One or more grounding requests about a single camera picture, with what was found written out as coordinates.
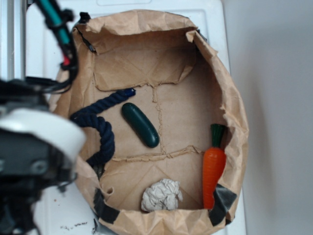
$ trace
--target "crumpled paper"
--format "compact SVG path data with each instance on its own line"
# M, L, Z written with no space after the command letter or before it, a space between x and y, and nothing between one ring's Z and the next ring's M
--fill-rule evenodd
M145 190L142 196L141 209L146 212L172 211L178 208L177 197L182 201L179 181L162 179Z

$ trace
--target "green cucumber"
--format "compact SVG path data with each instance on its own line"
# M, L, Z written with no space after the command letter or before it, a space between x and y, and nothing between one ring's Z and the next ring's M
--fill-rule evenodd
M122 115L145 145L150 148L158 146L160 139L157 130L136 105L132 103L124 104Z

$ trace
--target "rope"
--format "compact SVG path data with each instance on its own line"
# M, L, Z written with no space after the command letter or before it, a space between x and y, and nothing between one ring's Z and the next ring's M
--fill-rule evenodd
M82 108L70 116L70 120L75 122L78 126L93 127L100 133L100 151L93 154L87 160L91 166L107 163L113 157L115 151L112 126L109 122L105 121L103 117L97 117L97 114L128 100L129 97L135 94L136 92L133 88L119 90L104 99L98 100L90 106Z

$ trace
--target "toy carrot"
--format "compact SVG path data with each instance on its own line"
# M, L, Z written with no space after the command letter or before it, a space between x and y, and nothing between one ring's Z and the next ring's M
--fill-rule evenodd
M212 209L214 206L213 192L226 164L226 154L220 149L225 128L224 125L211 125L212 147L206 150L203 157L202 190L205 209Z

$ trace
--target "paper bag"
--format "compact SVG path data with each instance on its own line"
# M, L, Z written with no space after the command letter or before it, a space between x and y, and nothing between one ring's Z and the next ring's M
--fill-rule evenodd
M146 147L122 117L124 103L102 112L112 125L115 153L99 180L85 160L99 150L100 135L83 128L87 142L76 184L100 222L120 235L212 234L231 222L246 168L247 118L233 80L197 27L183 16L134 10L82 19L72 33L79 74L69 92L51 98L51 109L68 118L115 90L135 88L129 102L160 136L157 147ZM60 73L58 79L65 77ZM227 160L208 211L202 204L202 158L211 146L212 123L227 126ZM145 188L163 178L180 182L179 208L141 211Z

